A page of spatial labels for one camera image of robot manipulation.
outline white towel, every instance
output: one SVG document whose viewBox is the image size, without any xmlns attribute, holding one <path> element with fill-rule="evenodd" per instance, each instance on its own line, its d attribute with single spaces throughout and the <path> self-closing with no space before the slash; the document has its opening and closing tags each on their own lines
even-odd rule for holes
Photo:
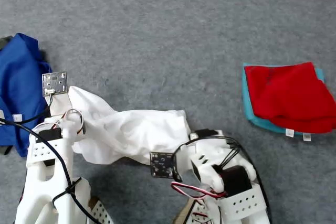
<svg viewBox="0 0 336 224">
<path fill-rule="evenodd" d="M 190 129 L 183 110 L 118 112 L 97 95 L 69 88 L 74 109 L 83 113 L 84 139 L 72 149 L 94 164 L 111 164 L 121 157 L 150 164 L 149 152 L 174 152 L 188 141 Z"/>
</svg>

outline white label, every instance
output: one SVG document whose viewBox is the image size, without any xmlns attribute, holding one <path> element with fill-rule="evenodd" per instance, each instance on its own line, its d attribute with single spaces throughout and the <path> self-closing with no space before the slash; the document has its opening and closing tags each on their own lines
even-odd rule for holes
<svg viewBox="0 0 336 224">
<path fill-rule="evenodd" d="M 294 137 L 294 130 L 286 129 L 286 136 L 288 136 L 288 137 Z"/>
<path fill-rule="evenodd" d="M 302 136 L 303 136 L 303 140 L 304 141 L 308 141 L 308 142 L 311 141 L 311 135 L 310 135 L 310 133 L 303 133 Z"/>
<path fill-rule="evenodd" d="M 12 116 L 14 122 L 22 122 L 22 114 L 14 114 Z"/>
<path fill-rule="evenodd" d="M 1 118 L 1 119 L 5 119 L 5 114 L 4 114 L 4 111 L 3 111 L 3 110 L 0 110 L 0 118 Z"/>
</svg>

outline red towel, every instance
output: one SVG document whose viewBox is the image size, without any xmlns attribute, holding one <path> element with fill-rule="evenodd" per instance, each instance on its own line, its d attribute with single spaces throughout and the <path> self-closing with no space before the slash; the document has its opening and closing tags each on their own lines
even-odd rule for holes
<svg viewBox="0 0 336 224">
<path fill-rule="evenodd" d="M 336 103 L 311 62 L 246 66 L 245 73 L 256 116 L 300 132 L 324 133 L 336 128 Z"/>
</svg>

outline gray table surface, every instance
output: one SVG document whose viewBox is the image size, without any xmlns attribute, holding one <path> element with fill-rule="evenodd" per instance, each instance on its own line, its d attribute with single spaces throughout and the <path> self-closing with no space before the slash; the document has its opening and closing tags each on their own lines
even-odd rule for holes
<svg viewBox="0 0 336 224">
<path fill-rule="evenodd" d="M 336 223 L 336 134 L 312 142 L 251 125 L 243 62 L 312 61 L 336 95 L 335 0 L 0 0 L 0 35 L 39 40 L 55 71 L 116 110 L 183 109 L 192 129 L 223 129 L 255 161 L 274 223 Z M 186 198 L 129 159 L 76 155 L 116 224 L 171 223 Z M 0 223 L 12 223 L 25 160 L 0 156 Z"/>
</svg>

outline perforated plate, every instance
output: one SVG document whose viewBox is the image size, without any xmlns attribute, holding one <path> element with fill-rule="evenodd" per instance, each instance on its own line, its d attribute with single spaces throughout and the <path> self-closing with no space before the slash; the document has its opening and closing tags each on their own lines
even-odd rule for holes
<svg viewBox="0 0 336 224">
<path fill-rule="evenodd" d="M 107 213 L 104 205 L 99 200 L 92 209 L 91 214 L 102 224 L 113 224 L 111 216 Z"/>
<path fill-rule="evenodd" d="M 212 224 L 212 221 L 208 217 L 201 216 L 199 214 L 207 215 L 206 206 L 194 201 L 193 207 L 186 216 L 183 224 Z"/>
<path fill-rule="evenodd" d="M 49 144 L 51 144 L 52 147 L 55 148 L 55 150 L 60 152 L 59 150 L 60 140 L 49 141 Z M 31 154 L 32 154 L 30 157 L 31 163 L 56 158 L 55 154 L 44 143 L 35 143 Z"/>
<path fill-rule="evenodd" d="M 220 200 L 224 220 L 238 220 L 266 209 L 263 193 L 258 184 L 252 184 L 252 189 L 235 196 Z"/>
</svg>

